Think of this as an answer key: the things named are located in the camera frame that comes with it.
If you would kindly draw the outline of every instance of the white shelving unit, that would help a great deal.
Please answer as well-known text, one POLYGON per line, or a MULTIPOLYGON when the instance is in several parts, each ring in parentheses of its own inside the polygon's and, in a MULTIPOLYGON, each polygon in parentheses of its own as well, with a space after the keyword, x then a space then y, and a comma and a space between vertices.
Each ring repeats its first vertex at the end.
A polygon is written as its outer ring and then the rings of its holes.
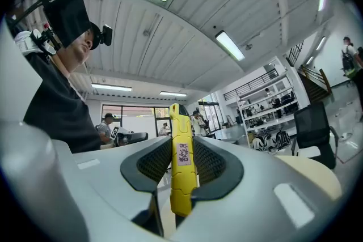
MULTIPOLYGON (((271 126, 276 126, 283 124, 284 128, 283 130, 286 131, 289 135, 295 135, 296 134, 296 126, 294 122, 294 114, 289 113, 287 115, 283 114, 281 118, 277 118, 277 111, 281 110, 281 113, 284 112, 284 108, 292 105, 297 104, 298 108, 300 109, 298 99, 294 99, 292 102, 282 105, 277 108, 267 108, 260 112, 255 112, 252 116, 244 116, 242 113, 242 110, 246 111, 247 108, 252 107, 256 104, 261 104, 262 102, 267 102, 269 99, 272 98, 279 98, 281 100, 281 97, 283 97, 286 94, 289 94, 291 91, 294 91, 293 86, 290 84, 289 79, 286 77, 285 74, 281 74, 280 76, 272 79, 271 81, 267 82, 263 86, 256 88, 247 94, 240 95, 237 97, 237 104, 239 107, 239 110, 241 112, 243 126, 246 131, 246 133, 249 133, 251 131, 261 130, 261 129, 267 129, 271 126), (264 91, 266 88, 273 88, 273 92, 270 96, 263 96, 258 98, 260 95, 264 95, 264 91), (242 105, 241 100, 247 101, 249 99, 256 99, 256 96, 258 100, 254 100, 248 104, 242 105), (254 119, 261 119, 263 121, 262 125, 251 127, 251 121, 254 119)), ((276 134, 278 132, 278 128, 275 130, 270 131, 272 135, 276 134)))

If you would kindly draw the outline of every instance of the black t-shirt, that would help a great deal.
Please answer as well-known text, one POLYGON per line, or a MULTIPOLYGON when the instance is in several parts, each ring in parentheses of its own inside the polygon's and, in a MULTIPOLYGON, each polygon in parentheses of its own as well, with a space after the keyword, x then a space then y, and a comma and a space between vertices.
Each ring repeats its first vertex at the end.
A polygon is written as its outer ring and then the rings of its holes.
POLYGON ((43 53, 30 53, 26 59, 43 81, 24 121, 44 130, 52 139, 66 142, 72 153, 99 150, 101 140, 88 106, 67 78, 43 53))

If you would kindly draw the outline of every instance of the person wearing cap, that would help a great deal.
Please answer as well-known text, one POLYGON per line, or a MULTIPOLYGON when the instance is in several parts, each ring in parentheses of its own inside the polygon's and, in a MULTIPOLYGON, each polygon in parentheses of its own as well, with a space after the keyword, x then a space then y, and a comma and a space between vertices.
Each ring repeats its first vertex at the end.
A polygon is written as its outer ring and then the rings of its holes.
POLYGON ((109 125, 113 123, 113 115, 111 113, 106 113, 104 116, 104 120, 102 120, 101 124, 98 125, 97 131, 100 135, 101 145, 106 145, 112 142, 111 139, 111 128, 109 125))
POLYGON ((91 23, 87 31, 67 48, 61 47, 54 56, 48 57, 42 52, 25 56, 43 81, 27 109, 24 122, 45 131, 51 139, 66 142, 72 153, 99 150, 101 146, 88 106, 68 80, 70 74, 84 64, 90 51, 99 45, 100 39, 100 29, 91 23))

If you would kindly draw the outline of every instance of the yellow handle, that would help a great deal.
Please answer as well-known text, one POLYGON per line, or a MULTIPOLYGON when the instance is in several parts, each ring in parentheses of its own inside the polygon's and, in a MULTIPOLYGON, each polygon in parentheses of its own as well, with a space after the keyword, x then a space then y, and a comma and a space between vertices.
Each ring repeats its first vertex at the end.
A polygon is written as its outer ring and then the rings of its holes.
POLYGON ((172 121, 172 161, 170 205, 173 213, 187 216, 191 210, 191 193, 197 187, 193 161, 191 121, 184 106, 170 106, 172 121))

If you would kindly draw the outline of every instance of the black office chair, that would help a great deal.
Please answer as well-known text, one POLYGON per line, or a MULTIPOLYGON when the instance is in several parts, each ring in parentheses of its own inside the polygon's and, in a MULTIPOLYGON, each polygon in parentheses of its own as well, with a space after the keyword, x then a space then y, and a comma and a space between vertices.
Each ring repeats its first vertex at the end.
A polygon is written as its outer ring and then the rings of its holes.
POLYGON ((292 145, 294 155, 296 142, 299 148, 311 146, 318 147, 320 155, 314 159, 330 169, 335 168, 336 153, 338 147, 338 134, 335 129, 329 126, 323 102, 311 104, 294 113, 296 123, 296 138, 292 145), (329 144, 330 131, 335 139, 335 154, 329 144))

